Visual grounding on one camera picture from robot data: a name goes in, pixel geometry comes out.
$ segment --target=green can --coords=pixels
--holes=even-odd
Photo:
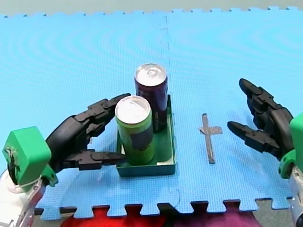
[[[155,155],[152,130],[152,110],[140,96],[121,99],[115,109],[118,132],[131,165],[145,165]]]

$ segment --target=blue surface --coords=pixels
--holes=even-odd
[[[76,218],[92,217],[92,207],[109,205],[108,215],[125,215],[127,204],[141,214],[158,214],[157,203],[181,213],[190,203],[208,201],[223,212],[223,201],[240,200],[256,210],[256,199],[271,198],[274,209],[288,207],[287,181],[278,162],[244,146],[228,121],[253,127],[239,78],[263,86],[293,113],[302,109],[303,13],[296,8],[251,8],[242,12],[192,12],[90,16],[39,14],[0,18],[0,144],[9,131],[36,125],[43,136],[68,115],[103,98],[134,94],[136,68],[157,62],[169,72],[175,120],[177,169],[172,176],[119,177],[114,166],[97,171],[64,170],[47,188],[38,208],[42,219],[60,218],[59,208],[77,207]],[[212,136],[216,164],[208,164],[201,115],[220,126]],[[115,150],[116,123],[93,139],[100,151]],[[2,170],[4,159],[0,159]]]

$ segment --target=cross-shaped metal piece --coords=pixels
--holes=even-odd
[[[208,118],[207,114],[202,114],[202,125],[203,127],[200,128],[200,132],[205,135],[205,143],[206,143],[206,151],[208,156],[209,163],[215,163],[214,160],[214,151],[212,146],[212,141],[210,136],[216,134],[222,134],[222,128],[219,126],[209,127],[208,126]]]

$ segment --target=can lid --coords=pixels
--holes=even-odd
[[[158,64],[149,63],[137,69],[135,79],[142,85],[153,87],[163,83],[166,77],[166,71],[163,67]]]
[[[150,111],[151,106],[145,98],[128,96],[117,103],[115,114],[123,123],[138,124],[148,117]]]

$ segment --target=gray floor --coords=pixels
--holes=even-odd
[[[32,15],[34,13],[46,13],[51,15],[55,12],[72,14],[85,12],[87,14],[102,11],[111,13],[114,11],[131,12],[134,10],[170,11],[175,8],[190,10],[192,8],[203,8],[209,11],[211,8],[222,8],[228,11],[229,8],[239,7],[247,10],[248,7],[259,7],[266,9],[268,6],[297,6],[303,9],[302,0],[0,0],[0,15],[13,16],[15,14]],[[287,210],[272,210],[271,201],[258,201],[259,211],[254,212],[255,217],[263,227],[293,227],[291,214]],[[61,221],[40,221],[36,218],[34,227],[58,227]]]

